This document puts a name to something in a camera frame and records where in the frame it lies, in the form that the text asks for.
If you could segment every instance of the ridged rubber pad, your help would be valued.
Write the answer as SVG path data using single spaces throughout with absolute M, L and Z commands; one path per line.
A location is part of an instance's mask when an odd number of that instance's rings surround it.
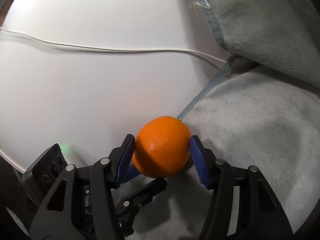
M 132 159 L 132 155 L 134 152 L 135 147 L 135 138 L 132 135 L 129 142 L 127 143 L 127 146 L 124 150 L 124 153 L 122 155 L 122 158 L 119 162 L 119 165 L 117 167 L 117 178 L 115 180 L 115 184 L 119 187 L 120 184 L 125 182 L 127 170 L 129 167 L 129 164 Z
M 128 182 L 129 180 L 139 176 L 141 173 L 137 170 L 137 168 L 134 165 L 131 165 L 128 170 L 127 174 L 125 176 L 124 183 Z
M 202 154 L 199 150 L 199 147 L 193 137 L 191 137 L 189 141 L 189 151 L 191 153 L 191 157 L 193 163 L 195 164 L 196 171 L 198 173 L 198 177 L 200 179 L 201 184 L 208 188 L 211 184 L 209 180 L 208 166 L 205 163 Z

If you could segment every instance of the white table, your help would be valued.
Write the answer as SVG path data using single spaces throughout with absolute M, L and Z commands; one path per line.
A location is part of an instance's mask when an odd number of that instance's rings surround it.
M 194 1 L 15 0 L 4 27 L 53 41 L 227 59 L 202 10 L 188 8 Z M 76 52 L 1 32 L 0 153 L 23 172 L 57 142 L 68 162 L 91 165 L 153 118 L 177 116 L 216 71 L 186 54 Z

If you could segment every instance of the frayed thread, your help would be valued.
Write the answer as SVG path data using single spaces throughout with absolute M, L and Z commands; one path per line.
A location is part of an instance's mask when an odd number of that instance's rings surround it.
M 196 12 L 196 6 L 203 7 L 203 8 L 206 8 L 206 9 L 210 9 L 210 4 L 207 2 L 207 0 L 204 0 L 204 1 L 205 1 L 205 3 L 204 2 L 198 2 L 198 1 L 197 2 L 193 2 L 192 4 L 189 5 L 189 9 L 191 7 L 193 7 L 195 12 Z

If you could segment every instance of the bolt head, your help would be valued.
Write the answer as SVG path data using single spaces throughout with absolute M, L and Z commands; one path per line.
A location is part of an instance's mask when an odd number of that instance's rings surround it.
M 69 164 L 69 165 L 67 165 L 66 170 L 72 171 L 74 168 L 75 168 L 75 166 L 73 164 Z
M 257 166 L 254 166 L 254 165 L 250 166 L 250 171 L 252 171 L 252 172 L 257 172 L 258 170 L 259 170 L 259 169 L 258 169 Z
M 215 162 L 216 162 L 218 165 L 223 165 L 223 164 L 225 163 L 225 161 L 222 160 L 222 159 L 216 159 Z
M 103 158 L 101 159 L 100 163 L 103 164 L 103 165 L 106 165 L 110 162 L 110 160 L 108 158 Z

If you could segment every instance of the blue fabric edge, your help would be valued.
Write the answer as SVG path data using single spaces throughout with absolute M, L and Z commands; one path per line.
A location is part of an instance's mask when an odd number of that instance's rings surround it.
M 198 95 L 186 106 L 185 109 L 178 115 L 178 119 L 182 119 L 192 108 L 193 106 L 202 98 L 206 93 L 208 93 L 212 88 L 217 86 L 228 74 L 233 62 L 241 56 L 234 55 L 227 59 L 223 64 L 222 68 L 214 75 L 212 80 L 210 80 L 205 87 L 200 91 Z
M 204 15 L 205 15 L 207 21 L 208 21 L 212 35 L 214 36 L 214 39 L 216 40 L 216 42 L 218 43 L 218 45 L 222 49 L 229 51 L 227 48 L 227 45 L 224 41 L 219 22 L 215 16 L 215 12 L 212 9 L 212 5 L 210 3 L 210 0 L 198 0 L 198 1 L 202 4 L 209 4 L 209 6 L 210 6 L 209 8 L 202 7 L 202 10 L 204 12 Z

